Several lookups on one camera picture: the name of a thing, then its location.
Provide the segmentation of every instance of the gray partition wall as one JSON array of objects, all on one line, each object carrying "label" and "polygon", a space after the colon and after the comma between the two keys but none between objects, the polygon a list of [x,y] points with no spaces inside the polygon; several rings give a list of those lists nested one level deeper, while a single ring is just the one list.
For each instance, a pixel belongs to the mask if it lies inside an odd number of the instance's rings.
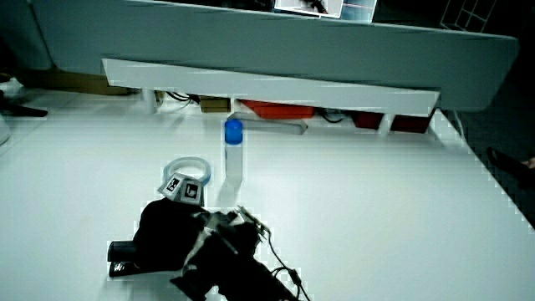
[{"label": "gray partition wall", "polygon": [[15,58],[13,67],[47,70],[53,67],[39,26],[27,0],[0,1],[0,38]]},{"label": "gray partition wall", "polygon": [[101,59],[441,92],[478,111],[518,53],[515,38],[126,0],[33,0],[52,60],[103,74]]}]

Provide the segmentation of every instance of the black cable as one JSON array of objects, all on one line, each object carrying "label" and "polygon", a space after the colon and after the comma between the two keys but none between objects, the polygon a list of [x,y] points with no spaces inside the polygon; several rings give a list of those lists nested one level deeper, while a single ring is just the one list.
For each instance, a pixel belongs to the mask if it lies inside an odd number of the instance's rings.
[{"label": "black cable", "polygon": [[277,274],[282,270],[287,270],[288,274],[290,275],[290,278],[292,279],[293,283],[298,287],[298,296],[301,293],[301,290],[303,290],[304,297],[310,301],[310,298],[307,295],[307,292],[305,291],[303,287],[303,283],[301,282],[301,278],[298,275],[298,271],[296,271],[293,268],[289,268],[286,264],[283,263],[283,260],[277,255],[275,252],[275,249],[273,248],[273,244],[271,243],[271,232],[267,232],[267,239],[269,241],[269,247],[271,248],[271,251],[273,252],[273,255],[277,258],[277,260],[282,264],[282,267],[278,267],[272,270],[272,273],[275,272],[275,277],[277,277]]},{"label": "black cable", "polygon": [[327,120],[329,123],[339,123],[341,122],[342,120],[344,120],[344,118],[340,118],[339,120],[330,120],[327,115],[325,114],[325,110],[324,109],[318,109],[318,112],[319,114],[325,119]]},{"label": "black cable", "polygon": [[189,95],[188,95],[187,98],[184,98],[183,96],[181,96],[181,95],[179,95],[179,94],[177,94],[177,93],[171,93],[171,92],[166,92],[166,93],[167,93],[167,95],[169,95],[172,99],[176,99],[176,100],[178,100],[178,101],[188,101],[188,100],[190,100]]}]

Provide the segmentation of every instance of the white tape roll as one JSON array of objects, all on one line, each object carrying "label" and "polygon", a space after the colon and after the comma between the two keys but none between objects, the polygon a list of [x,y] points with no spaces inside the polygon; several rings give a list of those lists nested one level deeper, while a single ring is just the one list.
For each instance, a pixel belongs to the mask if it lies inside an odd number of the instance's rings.
[{"label": "white tape roll", "polygon": [[167,181],[179,168],[191,166],[204,169],[204,175],[196,179],[201,182],[203,186],[208,184],[211,178],[210,164],[208,164],[206,160],[194,156],[178,158],[167,164],[167,166],[164,168],[164,175],[162,180]]}]

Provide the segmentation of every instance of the plastic bottle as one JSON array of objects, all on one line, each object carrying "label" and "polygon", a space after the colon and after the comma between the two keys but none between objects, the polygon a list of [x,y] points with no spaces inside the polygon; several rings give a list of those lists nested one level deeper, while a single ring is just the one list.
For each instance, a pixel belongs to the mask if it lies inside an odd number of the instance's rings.
[{"label": "plastic bottle", "polygon": [[238,187],[243,177],[243,125],[240,120],[225,122],[225,172],[227,183]]}]

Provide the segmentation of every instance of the white tabletop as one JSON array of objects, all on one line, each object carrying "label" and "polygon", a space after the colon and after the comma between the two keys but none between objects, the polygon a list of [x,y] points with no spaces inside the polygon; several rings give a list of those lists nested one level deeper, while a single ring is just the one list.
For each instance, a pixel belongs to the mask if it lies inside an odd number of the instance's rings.
[{"label": "white tabletop", "polygon": [[[272,228],[312,300],[535,299],[533,230],[468,148],[350,120],[246,131],[232,200],[220,193],[226,115],[145,115],[136,97],[75,96],[1,153],[3,300],[186,300],[169,274],[109,279],[106,262],[179,156],[211,163],[210,210],[242,204]],[[15,134],[30,126],[17,122]],[[255,256],[277,267],[267,245]]]}]

